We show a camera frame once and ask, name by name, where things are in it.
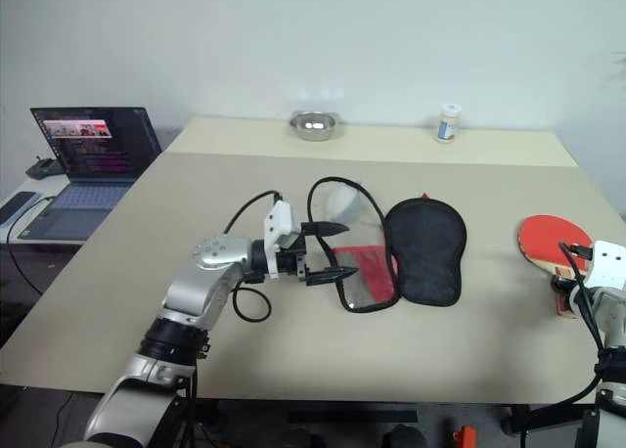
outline white desk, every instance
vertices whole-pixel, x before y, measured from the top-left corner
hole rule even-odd
[[[626,225],[555,148],[554,135],[503,134],[512,137],[510,147],[523,147],[527,135],[539,144],[528,147],[535,161],[528,150],[521,150],[524,157],[512,151],[514,165],[503,165],[504,155],[468,164],[337,159],[336,151],[319,159],[324,144],[299,141],[296,157],[270,157],[276,150],[260,148],[260,156],[239,157],[199,148],[199,140],[212,140],[220,150],[231,143],[218,142],[224,132],[210,129],[213,120],[194,122],[200,132],[183,132],[59,275],[0,352],[1,382],[107,390],[198,239],[221,230],[243,202],[269,188],[281,190],[303,215],[309,186],[329,174],[360,179],[383,210],[423,191],[455,206],[468,226],[461,299],[449,308],[400,300],[357,315],[343,310],[332,286],[307,288],[293,277],[267,281],[260,288],[274,305],[268,321],[244,323],[230,306],[222,313],[208,359],[200,361],[200,396],[553,402],[591,378],[596,352],[588,332],[580,321],[556,315],[549,278],[521,257],[515,230],[529,215],[552,213],[595,238],[623,243]],[[236,126],[245,125],[252,137],[254,123],[263,133],[271,133],[272,124],[282,128],[282,122],[233,121],[230,133],[244,137]],[[213,128],[225,124],[217,119]],[[398,146],[396,130],[408,129],[379,127],[376,133]],[[434,158],[436,152],[458,158],[475,151],[470,142],[457,142],[416,143],[434,144]],[[504,145],[501,154],[509,152]],[[307,157],[309,149],[317,158]],[[251,208],[233,233],[259,237],[267,207]],[[310,250],[312,266],[323,265],[319,250]]]
[[[8,197],[2,200],[2,205],[8,202],[9,199],[20,191],[31,191],[31,192],[40,192],[41,198],[56,196],[60,191],[64,189],[64,187],[69,183],[67,176],[59,175],[59,176],[50,176],[39,181],[34,179],[26,178],[22,184],[15,189]],[[30,223],[40,212],[48,205],[48,202],[42,202],[38,206],[29,210],[18,223],[13,228],[11,232],[11,244],[18,245],[82,245],[84,242],[76,242],[76,241],[29,241],[29,240],[21,240],[18,238],[18,235],[22,232],[22,230]],[[0,228],[0,244],[5,244],[7,242],[7,233],[9,233],[9,228],[11,228],[11,224]]]

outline stainless steel bowl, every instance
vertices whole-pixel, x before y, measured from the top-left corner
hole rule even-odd
[[[326,112],[294,112],[290,126],[304,140],[323,142],[335,133],[336,120]]]

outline silver robot arm segment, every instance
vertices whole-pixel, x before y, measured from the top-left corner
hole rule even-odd
[[[248,240],[227,236],[195,247],[193,262],[170,285],[139,350],[94,411],[86,440],[147,447],[159,445],[157,435],[163,446],[170,443],[186,410],[178,390],[205,357],[208,332],[243,279],[249,253]]]

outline laptop keyboard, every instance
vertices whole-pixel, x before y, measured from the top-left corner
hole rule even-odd
[[[71,185],[61,192],[50,208],[113,210],[130,186]]]

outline table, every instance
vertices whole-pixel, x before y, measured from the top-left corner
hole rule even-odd
[[[580,321],[556,315],[549,278],[517,250],[516,226],[551,213],[623,243],[626,225],[554,134],[466,131],[442,146],[425,130],[346,126],[337,140],[315,144],[283,126],[192,122],[0,351],[0,382],[106,391],[199,239],[269,188],[302,216],[309,186],[330,174],[359,179],[383,210],[424,191],[457,208],[468,226],[459,302],[400,300],[357,315],[332,286],[268,280],[259,286],[274,305],[268,321],[245,323],[224,309],[199,364],[200,397],[548,403],[591,379],[593,342]],[[260,237],[268,208],[252,207],[233,234]],[[376,227],[365,226],[353,232],[370,241]],[[323,265],[309,245],[312,267]]]

